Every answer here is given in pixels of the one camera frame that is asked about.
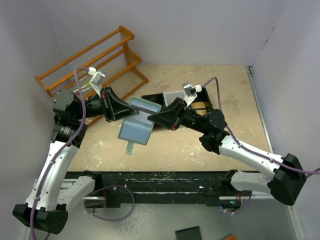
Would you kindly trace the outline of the grey magnetic stripe card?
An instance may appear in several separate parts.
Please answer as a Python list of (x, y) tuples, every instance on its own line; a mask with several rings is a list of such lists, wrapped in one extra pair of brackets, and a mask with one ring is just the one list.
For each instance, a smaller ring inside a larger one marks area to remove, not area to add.
[(151, 114), (148, 112), (144, 112), (142, 110), (139, 110), (139, 113), (137, 115), (135, 115), (134, 118), (141, 123), (153, 125), (154, 123), (152, 121), (148, 120), (148, 117), (150, 115)]

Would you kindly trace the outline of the mint green card holder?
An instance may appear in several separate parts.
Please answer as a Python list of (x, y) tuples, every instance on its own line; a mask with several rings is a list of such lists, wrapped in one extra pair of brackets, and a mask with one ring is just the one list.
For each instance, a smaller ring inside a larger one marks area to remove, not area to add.
[[(133, 106), (138, 111), (141, 110), (143, 112), (150, 113), (150, 115), (159, 113), (162, 108), (162, 106), (157, 103), (136, 96), (132, 96), (130, 98), (129, 105)], [(118, 134), (118, 139), (127, 141), (125, 150), (127, 155), (132, 155), (134, 144), (143, 146), (148, 144), (154, 124), (155, 123), (153, 123), (153, 125), (149, 125), (139, 122), (134, 116), (127, 117), (123, 120)]]

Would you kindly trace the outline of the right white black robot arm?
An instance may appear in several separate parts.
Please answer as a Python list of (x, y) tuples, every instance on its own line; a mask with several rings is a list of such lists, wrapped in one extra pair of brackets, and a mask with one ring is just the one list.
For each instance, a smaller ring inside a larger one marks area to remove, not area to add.
[(282, 204), (293, 206), (306, 183), (306, 174), (295, 155), (274, 154), (238, 139), (219, 109), (200, 115), (177, 97), (168, 107), (150, 115), (148, 120), (172, 131), (184, 126), (202, 133), (199, 141), (208, 152), (238, 160), (253, 168), (253, 173), (229, 171), (227, 180), (222, 183), (222, 190), (228, 196), (238, 191), (261, 192), (271, 194)]

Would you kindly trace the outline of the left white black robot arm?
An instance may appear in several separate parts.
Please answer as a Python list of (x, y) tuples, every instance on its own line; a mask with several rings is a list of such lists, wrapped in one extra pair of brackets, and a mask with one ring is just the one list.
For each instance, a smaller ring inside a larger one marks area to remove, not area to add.
[(104, 116), (107, 122), (135, 116), (137, 109), (120, 99), (111, 87), (85, 100), (70, 89), (62, 89), (54, 97), (55, 126), (49, 152), (38, 180), (25, 203), (16, 204), (12, 214), (34, 237), (35, 230), (59, 234), (69, 213), (88, 194), (103, 191), (99, 173), (86, 172), (66, 189), (62, 185), (87, 131), (86, 118)]

